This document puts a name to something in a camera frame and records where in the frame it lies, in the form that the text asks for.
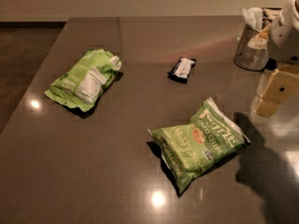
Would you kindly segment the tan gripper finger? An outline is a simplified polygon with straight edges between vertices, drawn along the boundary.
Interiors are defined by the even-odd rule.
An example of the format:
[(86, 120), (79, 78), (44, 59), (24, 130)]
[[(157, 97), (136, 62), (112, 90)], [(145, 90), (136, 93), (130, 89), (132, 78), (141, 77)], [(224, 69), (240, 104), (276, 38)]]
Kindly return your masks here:
[(279, 63), (273, 71), (263, 72), (254, 98), (254, 113), (271, 117), (298, 91), (299, 66)]
[(254, 36), (248, 43), (248, 47), (251, 49), (267, 49), (269, 34), (269, 25), (264, 27), (260, 33)]

